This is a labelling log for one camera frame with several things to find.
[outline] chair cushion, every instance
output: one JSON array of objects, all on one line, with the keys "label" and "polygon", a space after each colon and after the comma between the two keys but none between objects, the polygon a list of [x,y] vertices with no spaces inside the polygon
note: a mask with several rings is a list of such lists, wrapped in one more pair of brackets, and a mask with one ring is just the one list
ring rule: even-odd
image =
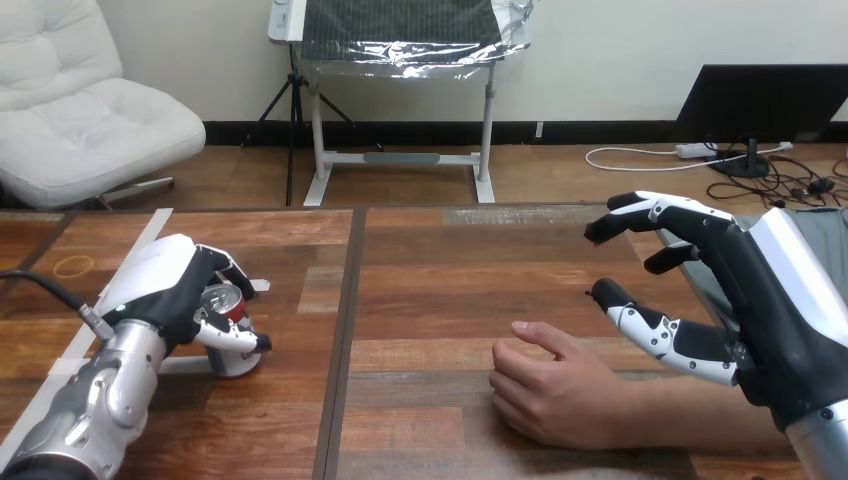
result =
[{"label": "chair cushion", "polygon": [[121,76],[96,0],[0,0],[0,111]]},{"label": "chair cushion", "polygon": [[0,112],[0,179],[33,207],[65,206],[189,158],[205,141],[191,110],[158,90],[114,78]]}]

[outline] robotic arm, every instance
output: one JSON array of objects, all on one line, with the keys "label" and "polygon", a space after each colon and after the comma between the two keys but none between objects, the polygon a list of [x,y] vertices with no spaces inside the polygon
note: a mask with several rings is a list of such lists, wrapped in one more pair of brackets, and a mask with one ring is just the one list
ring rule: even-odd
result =
[{"label": "robotic arm", "polygon": [[848,471],[848,309],[791,218],[773,209],[751,229],[694,200],[650,192],[613,197],[586,228],[604,243],[625,230],[665,228],[683,239],[645,262],[661,274],[689,260],[712,270],[738,330],[671,319],[612,280],[590,295],[636,345],[680,371],[768,407],[814,479]]},{"label": "robotic arm", "polygon": [[[128,258],[93,309],[43,277],[15,276],[38,282],[78,310],[103,344],[56,394],[0,474],[3,480],[109,480],[144,430],[162,361],[177,345],[206,345],[213,370],[224,376],[250,371],[271,349],[244,315],[243,299],[256,292],[241,268],[226,252],[184,235],[157,240]],[[221,277],[232,282],[228,293],[241,303],[225,305],[226,299],[209,295],[220,289]]]}]

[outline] robotic finger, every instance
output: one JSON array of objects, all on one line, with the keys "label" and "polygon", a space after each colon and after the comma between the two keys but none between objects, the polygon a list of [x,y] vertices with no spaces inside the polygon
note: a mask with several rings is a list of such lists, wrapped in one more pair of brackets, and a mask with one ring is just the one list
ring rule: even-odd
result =
[{"label": "robotic finger", "polygon": [[256,297],[256,289],[253,288],[250,278],[229,253],[203,244],[198,244],[197,248],[213,259],[215,270],[232,282],[233,285],[237,286],[241,290],[242,295],[244,295],[245,300],[252,300]]},{"label": "robotic finger", "polygon": [[691,198],[653,192],[632,192],[612,197],[611,212],[586,226],[585,236],[605,243],[625,230],[648,232],[665,228],[701,248],[735,224],[729,213],[709,208]]},{"label": "robotic finger", "polygon": [[645,260],[645,270],[654,275],[669,272],[684,262],[698,260],[698,247],[689,242],[673,243]]},{"label": "robotic finger", "polygon": [[271,350],[270,337],[234,323],[220,313],[201,308],[195,314],[194,321],[200,325],[194,341],[207,347],[246,354]]},{"label": "robotic finger", "polygon": [[671,319],[646,308],[608,278],[589,293],[630,341],[683,373],[727,386],[737,384],[737,364],[727,330]]}]

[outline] tripod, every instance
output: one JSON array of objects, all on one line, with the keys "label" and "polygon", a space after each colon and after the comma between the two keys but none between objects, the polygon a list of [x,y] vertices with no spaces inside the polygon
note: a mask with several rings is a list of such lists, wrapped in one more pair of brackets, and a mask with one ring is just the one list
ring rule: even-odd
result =
[{"label": "tripod", "polygon": [[[289,122],[289,164],[288,171],[286,174],[286,206],[291,206],[291,190],[292,190],[292,178],[294,175],[294,150],[297,147],[297,131],[298,128],[303,128],[303,104],[301,102],[300,96],[300,87],[309,87],[309,81],[303,78],[303,75],[297,69],[297,64],[294,61],[294,46],[289,43],[289,62],[291,64],[291,73],[288,74],[288,79],[286,80],[283,88],[280,89],[280,92],[277,93],[277,96],[274,97],[274,100],[271,101],[271,104],[268,105],[268,108],[265,109],[265,113],[259,117],[259,120],[253,126],[253,128],[247,133],[247,136],[244,137],[244,141],[241,143],[242,147],[248,146],[250,141],[253,138],[253,133],[256,132],[257,129],[261,128],[265,123],[265,119],[268,118],[268,114],[271,113],[271,110],[277,105],[277,102],[280,101],[283,94],[286,93],[286,90],[291,87],[292,89],[292,101],[291,101],[291,121]],[[344,112],[339,109],[329,98],[325,97],[324,94],[319,93],[319,98],[322,102],[326,103],[328,107],[333,109],[342,119],[351,127],[354,127],[353,120],[350,119]]]}]

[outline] soda can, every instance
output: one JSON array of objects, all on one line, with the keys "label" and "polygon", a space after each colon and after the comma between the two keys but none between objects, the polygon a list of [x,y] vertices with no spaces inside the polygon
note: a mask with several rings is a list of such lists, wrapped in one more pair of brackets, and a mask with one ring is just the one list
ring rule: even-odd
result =
[{"label": "soda can", "polygon": [[[235,285],[222,283],[206,287],[200,296],[200,305],[253,331],[253,324],[245,308],[244,296]],[[206,347],[212,372],[220,377],[240,377],[253,371],[262,359],[261,353],[239,353]]]}]

